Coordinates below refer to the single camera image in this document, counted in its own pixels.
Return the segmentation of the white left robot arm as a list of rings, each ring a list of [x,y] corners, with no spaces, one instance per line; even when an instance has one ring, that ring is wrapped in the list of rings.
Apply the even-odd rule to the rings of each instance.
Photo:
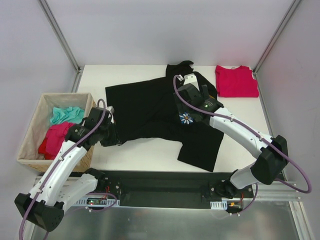
[[[107,177],[97,169],[89,168],[67,188],[64,183],[95,144],[120,143],[114,108],[93,107],[80,124],[73,125],[66,134],[57,156],[42,178],[27,193],[19,193],[14,203],[23,221],[29,221],[47,232],[55,230],[67,210],[84,195],[96,195],[107,190]]]

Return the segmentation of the black flower print t-shirt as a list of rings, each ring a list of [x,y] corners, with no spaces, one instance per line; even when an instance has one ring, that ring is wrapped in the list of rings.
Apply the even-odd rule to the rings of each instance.
[[[137,139],[160,138],[180,142],[178,161],[212,172],[224,134],[203,122],[182,124],[174,98],[173,77],[195,74],[200,85],[216,98],[216,87],[194,71],[190,60],[167,65],[165,76],[141,82],[108,86],[107,104],[114,108],[121,144]]]

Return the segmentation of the wicker laundry basket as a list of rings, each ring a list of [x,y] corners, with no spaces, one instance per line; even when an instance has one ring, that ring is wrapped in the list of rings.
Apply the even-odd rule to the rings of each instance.
[[[38,153],[38,149],[50,128],[54,107],[79,107],[84,110],[84,116],[87,117],[91,108],[95,106],[96,103],[90,93],[43,93],[19,149],[17,161],[44,173],[53,161],[45,159],[43,154]]]

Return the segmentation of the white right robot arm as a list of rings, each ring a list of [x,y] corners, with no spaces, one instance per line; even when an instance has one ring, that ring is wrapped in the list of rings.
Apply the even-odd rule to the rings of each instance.
[[[206,86],[185,83],[181,75],[173,77],[174,98],[178,117],[183,125],[203,124],[210,130],[222,132],[244,147],[255,161],[236,169],[222,181],[216,191],[237,197],[249,185],[271,185],[279,181],[279,174],[287,166],[287,140],[272,137],[247,126],[215,98],[209,97]]]

